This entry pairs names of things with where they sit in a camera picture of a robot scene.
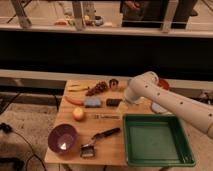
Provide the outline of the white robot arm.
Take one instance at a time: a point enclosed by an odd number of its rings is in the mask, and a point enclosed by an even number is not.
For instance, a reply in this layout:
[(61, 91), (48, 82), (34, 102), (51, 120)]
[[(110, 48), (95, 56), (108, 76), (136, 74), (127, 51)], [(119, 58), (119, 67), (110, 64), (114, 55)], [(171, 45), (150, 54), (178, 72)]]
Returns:
[(131, 78), (124, 90), (123, 101), (134, 103), (145, 97), (213, 139), (213, 106), (160, 88), (158, 83), (159, 77), (152, 71)]

